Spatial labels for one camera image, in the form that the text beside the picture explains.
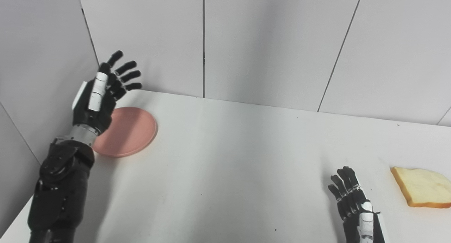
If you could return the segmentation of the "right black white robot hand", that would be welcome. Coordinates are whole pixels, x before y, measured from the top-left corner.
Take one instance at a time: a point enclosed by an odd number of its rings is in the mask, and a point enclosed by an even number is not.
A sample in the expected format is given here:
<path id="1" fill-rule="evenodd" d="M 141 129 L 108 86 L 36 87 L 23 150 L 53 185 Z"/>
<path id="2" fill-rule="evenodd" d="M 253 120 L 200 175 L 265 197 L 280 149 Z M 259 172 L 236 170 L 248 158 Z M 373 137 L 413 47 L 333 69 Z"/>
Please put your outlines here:
<path id="1" fill-rule="evenodd" d="M 337 169 L 330 177 L 329 191 L 336 199 L 337 210 L 347 243 L 387 243 L 381 213 L 375 212 L 371 201 L 349 166 Z"/>

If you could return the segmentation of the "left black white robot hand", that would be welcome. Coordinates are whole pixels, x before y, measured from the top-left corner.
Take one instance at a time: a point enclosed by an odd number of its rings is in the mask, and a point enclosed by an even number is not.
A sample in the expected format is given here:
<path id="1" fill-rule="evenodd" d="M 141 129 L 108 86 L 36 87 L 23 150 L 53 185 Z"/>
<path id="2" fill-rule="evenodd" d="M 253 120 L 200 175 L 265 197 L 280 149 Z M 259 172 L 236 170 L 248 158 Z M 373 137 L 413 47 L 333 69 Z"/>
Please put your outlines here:
<path id="1" fill-rule="evenodd" d="M 112 113 L 117 101 L 127 92 L 141 89 L 136 82 L 141 76 L 136 61 L 129 61 L 116 70 L 114 64 L 123 57 L 123 52 L 114 52 L 108 61 L 100 64 L 95 77 L 80 87 L 73 103 L 73 126 L 87 126 L 96 136 L 105 132 L 112 122 Z"/>

